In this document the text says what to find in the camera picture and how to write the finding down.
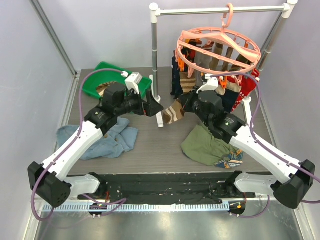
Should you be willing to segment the brown striped sock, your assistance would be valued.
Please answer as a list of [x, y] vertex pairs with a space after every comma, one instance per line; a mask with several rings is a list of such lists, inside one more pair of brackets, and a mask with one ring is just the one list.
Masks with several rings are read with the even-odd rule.
[[100, 97], [102, 97], [104, 95], [104, 91], [112, 84], [115, 84], [116, 81], [109, 81], [109, 82], [105, 82], [105, 83], [101, 83], [100, 85], [98, 85], [96, 87], [96, 92], [98, 93], [98, 95]]
[[173, 124], [179, 120], [181, 120], [185, 116], [185, 110], [183, 107], [183, 103], [180, 99], [180, 96], [184, 96], [188, 94], [195, 86], [196, 86], [196, 77], [195, 73], [188, 77], [189, 74], [187, 72], [179, 73], [179, 84], [182, 89], [182, 94], [179, 95], [173, 102], [173, 104], [166, 108], [163, 112], [163, 122], [165, 124]]

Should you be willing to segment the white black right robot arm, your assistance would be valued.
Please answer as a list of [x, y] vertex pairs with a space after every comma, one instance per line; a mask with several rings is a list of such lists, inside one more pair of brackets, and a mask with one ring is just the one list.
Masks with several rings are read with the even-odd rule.
[[314, 163], [299, 161], [256, 135], [243, 120], [224, 110], [223, 100], [213, 90], [192, 90], [181, 95], [179, 101], [182, 109], [196, 114], [215, 138], [244, 151], [271, 173], [236, 174], [225, 186], [230, 197], [247, 192], [269, 195], [290, 209], [304, 201], [314, 183]]

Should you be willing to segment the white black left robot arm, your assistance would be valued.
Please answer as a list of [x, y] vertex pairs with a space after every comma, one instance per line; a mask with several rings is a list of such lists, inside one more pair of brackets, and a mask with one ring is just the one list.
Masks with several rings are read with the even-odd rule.
[[128, 113], [153, 117], [163, 110], [151, 89], [145, 97], [134, 87], [121, 83], [109, 84], [100, 97], [99, 104], [90, 110], [75, 133], [41, 164], [33, 162], [27, 172], [32, 197], [39, 196], [53, 208], [61, 206], [67, 199], [90, 194], [100, 200], [107, 192], [103, 180], [95, 173], [69, 177], [75, 163], [85, 152], [118, 123], [118, 118]]

